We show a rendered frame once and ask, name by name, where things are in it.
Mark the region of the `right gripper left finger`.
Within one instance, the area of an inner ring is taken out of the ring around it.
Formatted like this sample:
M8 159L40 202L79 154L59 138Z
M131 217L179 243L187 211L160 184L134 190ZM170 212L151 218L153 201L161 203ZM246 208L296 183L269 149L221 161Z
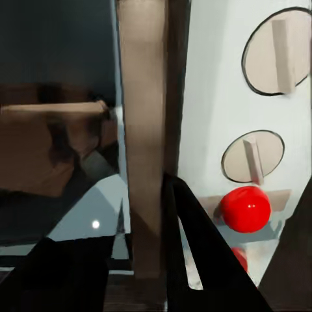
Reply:
M0 312L102 312L120 179L95 182L0 282Z

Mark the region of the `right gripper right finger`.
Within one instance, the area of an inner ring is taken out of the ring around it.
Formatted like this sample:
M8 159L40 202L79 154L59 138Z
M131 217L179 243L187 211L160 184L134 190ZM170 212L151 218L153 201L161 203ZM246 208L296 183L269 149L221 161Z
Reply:
M189 186L167 173L163 211L168 312L272 312ZM178 217L202 290L188 285Z

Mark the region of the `microwave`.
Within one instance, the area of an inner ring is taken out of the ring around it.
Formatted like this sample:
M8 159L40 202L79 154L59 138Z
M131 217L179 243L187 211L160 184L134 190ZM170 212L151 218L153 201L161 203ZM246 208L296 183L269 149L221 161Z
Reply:
M0 0L0 282L115 173L106 304L167 301L165 173L216 228L289 219L312 176L312 0Z

